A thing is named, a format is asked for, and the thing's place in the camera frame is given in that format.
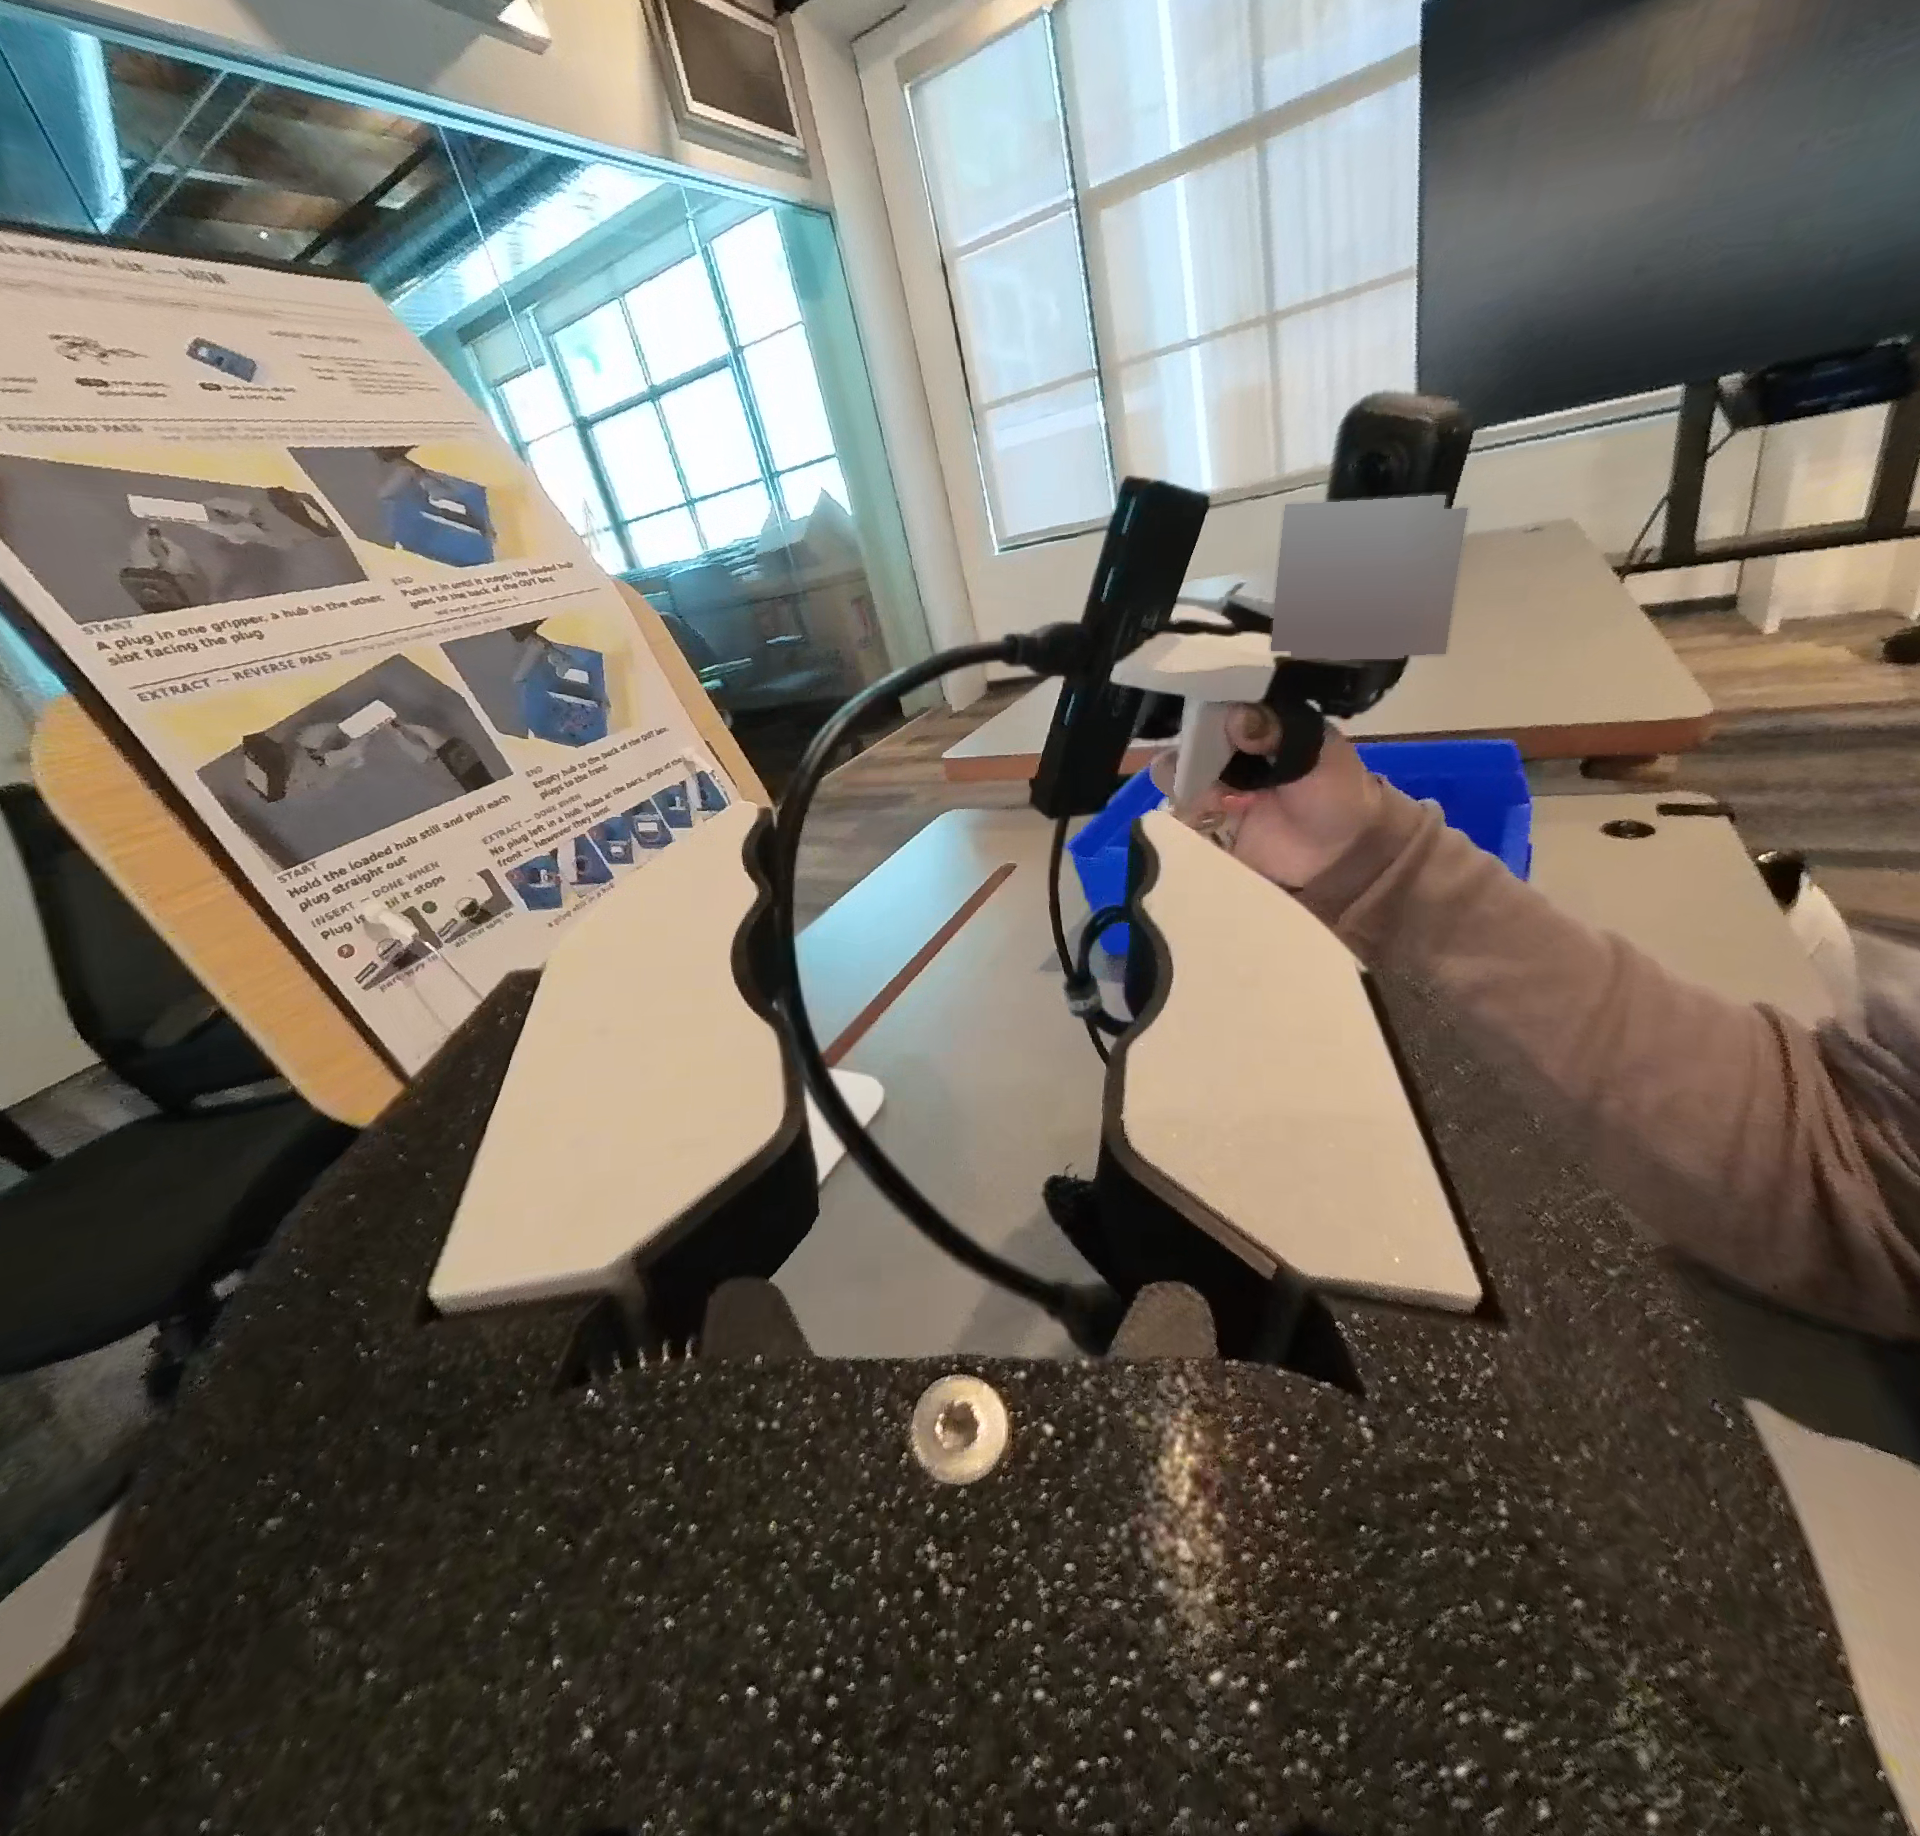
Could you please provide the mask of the large grid window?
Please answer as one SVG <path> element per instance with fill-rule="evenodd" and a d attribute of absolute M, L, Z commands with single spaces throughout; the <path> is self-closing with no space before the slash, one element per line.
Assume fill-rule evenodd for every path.
<path fill-rule="evenodd" d="M 1414 376 L 1424 0 L 1042 0 L 903 82 L 996 551 Z"/>

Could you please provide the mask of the wall air vent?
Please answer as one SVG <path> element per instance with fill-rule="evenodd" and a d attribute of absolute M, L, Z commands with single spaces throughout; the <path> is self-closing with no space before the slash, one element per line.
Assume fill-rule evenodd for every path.
<path fill-rule="evenodd" d="M 639 0 L 677 130 L 784 167 L 808 167 L 781 28 L 741 0 Z"/>

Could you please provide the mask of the cardboard box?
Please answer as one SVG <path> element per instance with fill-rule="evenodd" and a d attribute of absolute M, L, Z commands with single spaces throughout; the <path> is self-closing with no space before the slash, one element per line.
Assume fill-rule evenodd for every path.
<path fill-rule="evenodd" d="M 848 504 L 824 488 L 803 516 L 772 509 L 752 546 L 751 595 L 781 614 L 817 667 L 869 682 L 887 663 L 887 640 L 862 536 Z"/>

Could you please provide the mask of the large black television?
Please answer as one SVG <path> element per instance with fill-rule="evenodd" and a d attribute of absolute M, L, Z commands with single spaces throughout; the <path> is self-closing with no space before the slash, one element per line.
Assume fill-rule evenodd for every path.
<path fill-rule="evenodd" d="M 1917 0 L 1427 0 L 1414 386 L 1480 429 L 1917 323 Z"/>

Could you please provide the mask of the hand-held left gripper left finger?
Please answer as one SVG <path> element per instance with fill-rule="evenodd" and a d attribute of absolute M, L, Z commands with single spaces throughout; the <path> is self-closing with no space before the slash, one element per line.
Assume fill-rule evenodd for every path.
<path fill-rule="evenodd" d="M 765 853 L 736 801 L 546 960 L 425 1286 L 442 1317 L 613 1302 L 642 1343 L 702 1338 L 822 1214 L 822 1165 L 775 1005 Z"/>

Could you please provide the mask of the person's right forearm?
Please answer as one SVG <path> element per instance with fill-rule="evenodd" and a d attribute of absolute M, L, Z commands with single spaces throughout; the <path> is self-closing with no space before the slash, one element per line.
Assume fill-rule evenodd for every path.
<path fill-rule="evenodd" d="M 1666 1249 L 1804 1317 L 1916 1343 L 1912 947 L 1872 941 L 1861 1012 L 1810 1026 L 1581 922 L 1393 787 L 1301 902 L 1516 1070 Z"/>

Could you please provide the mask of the black media box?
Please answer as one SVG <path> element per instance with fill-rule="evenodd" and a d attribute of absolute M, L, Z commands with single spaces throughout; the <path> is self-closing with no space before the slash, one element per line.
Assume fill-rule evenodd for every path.
<path fill-rule="evenodd" d="M 1716 381 L 1716 405 L 1731 429 L 1769 429 L 1849 410 L 1899 405 L 1916 392 L 1909 337 L 1822 356 L 1736 372 Z"/>

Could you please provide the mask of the blue plastic bin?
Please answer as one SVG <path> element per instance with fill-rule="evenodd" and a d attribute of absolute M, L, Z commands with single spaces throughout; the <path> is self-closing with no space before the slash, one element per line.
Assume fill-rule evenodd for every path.
<path fill-rule="evenodd" d="M 1363 762 L 1444 820 L 1519 877 L 1531 874 L 1532 800 L 1511 739 L 1360 742 Z M 1129 776 L 1107 805 L 1067 838 L 1067 858 L 1090 912 L 1120 908 L 1130 889 L 1130 831 L 1165 794 L 1154 766 Z"/>

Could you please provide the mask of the grey conference table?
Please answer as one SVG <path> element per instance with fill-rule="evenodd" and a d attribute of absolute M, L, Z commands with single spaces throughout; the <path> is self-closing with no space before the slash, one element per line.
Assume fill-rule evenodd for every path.
<path fill-rule="evenodd" d="M 1350 721 L 1355 739 L 1511 739 L 1531 762 L 1677 755 L 1715 726 L 1692 668 L 1569 521 L 1468 532 L 1451 648 Z"/>

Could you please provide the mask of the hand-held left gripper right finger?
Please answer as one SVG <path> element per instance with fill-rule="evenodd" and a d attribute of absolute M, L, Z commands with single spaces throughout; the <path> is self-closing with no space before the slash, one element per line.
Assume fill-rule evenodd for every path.
<path fill-rule="evenodd" d="M 1100 1270 L 1184 1285 L 1224 1357 L 1342 1357 L 1342 1302 L 1485 1320 L 1491 1285 L 1360 960 L 1165 810 L 1132 826 L 1136 1015 L 1098 1137 Z"/>

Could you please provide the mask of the black television stand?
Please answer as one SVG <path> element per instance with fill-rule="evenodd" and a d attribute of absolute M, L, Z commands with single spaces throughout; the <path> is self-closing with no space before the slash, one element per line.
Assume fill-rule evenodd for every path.
<path fill-rule="evenodd" d="M 1620 552 L 1615 561 L 1619 576 L 1653 576 L 1916 538 L 1917 353 L 1916 392 L 1899 405 L 1880 407 L 1885 410 L 1885 433 L 1878 449 L 1876 474 L 1868 485 L 1868 502 L 1857 518 L 1705 541 L 1700 532 L 1700 509 L 1706 490 L 1706 470 L 1720 449 L 1731 444 L 1741 433 L 1758 429 L 1731 429 L 1726 425 L 1716 405 L 1716 381 L 1686 385 L 1672 444 L 1666 493 L 1636 532 L 1631 551 Z"/>

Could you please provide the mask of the person's right hand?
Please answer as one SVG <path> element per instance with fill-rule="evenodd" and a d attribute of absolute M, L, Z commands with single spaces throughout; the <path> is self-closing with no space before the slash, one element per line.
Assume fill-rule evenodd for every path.
<path fill-rule="evenodd" d="M 1329 877 L 1350 855 L 1393 859 L 1427 830 L 1431 815 L 1381 783 L 1356 743 L 1336 723 L 1321 723 L 1308 773 L 1282 787 L 1235 789 L 1220 781 L 1180 794 L 1180 765 L 1195 756 L 1164 751 L 1155 783 L 1170 815 L 1225 850 L 1267 882 L 1301 889 Z"/>

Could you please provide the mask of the dark grey usb hub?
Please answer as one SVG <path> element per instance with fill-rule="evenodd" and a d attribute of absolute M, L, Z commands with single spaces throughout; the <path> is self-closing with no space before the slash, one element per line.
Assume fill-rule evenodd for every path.
<path fill-rule="evenodd" d="M 1047 816 L 1100 812 L 1120 783 L 1146 693 L 1116 684 L 1116 660 L 1174 617 L 1208 497 L 1175 483 L 1125 477 L 1073 634 L 1049 630 L 1035 656 L 1057 678 L 1029 801 Z"/>

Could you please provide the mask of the black office chair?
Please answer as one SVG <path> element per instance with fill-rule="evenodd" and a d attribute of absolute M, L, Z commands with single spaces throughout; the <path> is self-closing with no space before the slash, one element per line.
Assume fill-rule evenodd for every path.
<path fill-rule="evenodd" d="M 5 1133 L 2 1371 L 72 1362 L 156 1328 L 167 1397 L 308 1188 L 356 1143 L 286 1083 L 240 1020 L 24 783 L 5 830 L 30 879 L 60 1000 L 108 1073 L 153 1112 L 59 1156 Z"/>

